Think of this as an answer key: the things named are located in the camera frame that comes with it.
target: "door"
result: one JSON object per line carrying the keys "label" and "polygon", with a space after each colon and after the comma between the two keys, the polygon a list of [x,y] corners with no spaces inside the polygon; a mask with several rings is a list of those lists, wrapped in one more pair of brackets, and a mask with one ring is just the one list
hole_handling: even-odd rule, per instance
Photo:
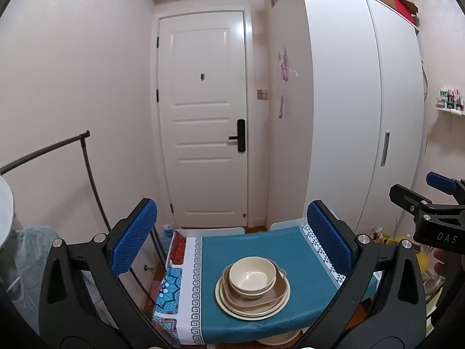
{"label": "door", "polygon": [[402,209],[389,199],[394,184],[412,187],[423,133],[423,73],[415,28],[376,0],[368,0],[378,41],[382,123],[376,168],[357,233],[373,227],[394,234]]}
{"label": "door", "polygon": [[229,140],[239,120],[247,138],[244,38],[243,12],[160,20],[161,142],[181,227],[247,225],[247,152]]}
{"label": "door", "polygon": [[381,124],[378,46],[366,0],[305,0],[313,61],[312,159],[304,206],[322,200],[355,229]]}

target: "wardrobe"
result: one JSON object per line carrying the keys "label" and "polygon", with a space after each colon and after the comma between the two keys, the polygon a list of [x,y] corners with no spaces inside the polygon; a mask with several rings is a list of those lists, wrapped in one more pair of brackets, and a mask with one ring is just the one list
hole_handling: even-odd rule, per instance
{"label": "wardrobe", "polygon": [[425,147],[419,30],[379,0],[277,0],[268,13],[268,224],[322,200],[357,233],[393,234],[389,189],[412,187]]}

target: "blue gripper pad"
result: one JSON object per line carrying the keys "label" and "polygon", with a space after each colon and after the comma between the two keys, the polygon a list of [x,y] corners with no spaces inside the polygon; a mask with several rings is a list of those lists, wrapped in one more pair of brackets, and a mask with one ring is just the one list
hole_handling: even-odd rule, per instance
{"label": "blue gripper pad", "polygon": [[426,175],[426,183],[429,186],[449,195],[452,195],[457,191],[457,186],[455,185],[454,180],[441,176],[438,173],[429,172]]}
{"label": "blue gripper pad", "polygon": [[150,200],[113,247],[110,268],[115,277],[129,271],[156,221],[157,205]]}
{"label": "blue gripper pad", "polygon": [[307,223],[316,235],[334,269],[343,275],[352,271],[352,252],[315,202],[308,205]]}

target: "silver bolt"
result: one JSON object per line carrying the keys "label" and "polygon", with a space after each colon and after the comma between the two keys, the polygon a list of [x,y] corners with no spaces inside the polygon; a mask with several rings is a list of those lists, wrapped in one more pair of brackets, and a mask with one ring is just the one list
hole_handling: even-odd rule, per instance
{"label": "silver bolt", "polygon": [[62,244],[63,244],[63,240],[62,239],[57,239],[52,243],[52,247],[59,248],[59,247],[61,247]]}
{"label": "silver bolt", "polygon": [[360,235],[359,242],[362,244],[368,244],[370,242],[370,238],[367,235]]}
{"label": "silver bolt", "polygon": [[412,243],[411,243],[410,241],[408,241],[408,240],[402,240],[402,246],[403,246],[404,248],[409,249],[409,248],[412,247]]}
{"label": "silver bolt", "polygon": [[103,241],[105,241],[105,239],[106,239],[106,235],[105,235],[105,234],[96,234],[96,235],[94,236],[94,241],[95,241],[96,243],[102,243]]}

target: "door frame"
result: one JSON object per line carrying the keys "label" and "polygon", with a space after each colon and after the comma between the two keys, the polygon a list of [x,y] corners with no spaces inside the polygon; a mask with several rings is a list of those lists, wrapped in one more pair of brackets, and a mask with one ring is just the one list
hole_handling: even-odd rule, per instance
{"label": "door frame", "polygon": [[164,166],[163,148],[161,145],[161,127],[160,127],[160,111],[157,102],[158,89],[158,48],[157,37],[160,35],[160,21],[164,18],[175,16],[184,16],[189,14],[211,13],[211,12],[241,12],[244,17],[245,31],[245,50],[246,50],[246,105],[247,105],[247,226],[252,227],[254,218],[250,216],[253,211],[255,195],[254,177],[250,176],[250,161],[255,156],[256,147],[255,132],[250,132],[253,125],[249,124],[249,117],[255,114],[255,105],[252,103],[255,100],[255,75],[253,64],[253,34],[252,34],[252,16],[250,7],[247,5],[218,5],[218,6],[198,6],[186,7],[168,10],[162,13],[153,15],[152,36],[151,36],[151,53],[150,53],[150,106],[152,114],[152,132],[155,151],[155,168],[160,182],[161,201],[157,202],[159,216],[162,220],[169,222],[174,227],[179,227],[174,221],[174,215],[171,213],[171,197],[168,187],[168,178]]}

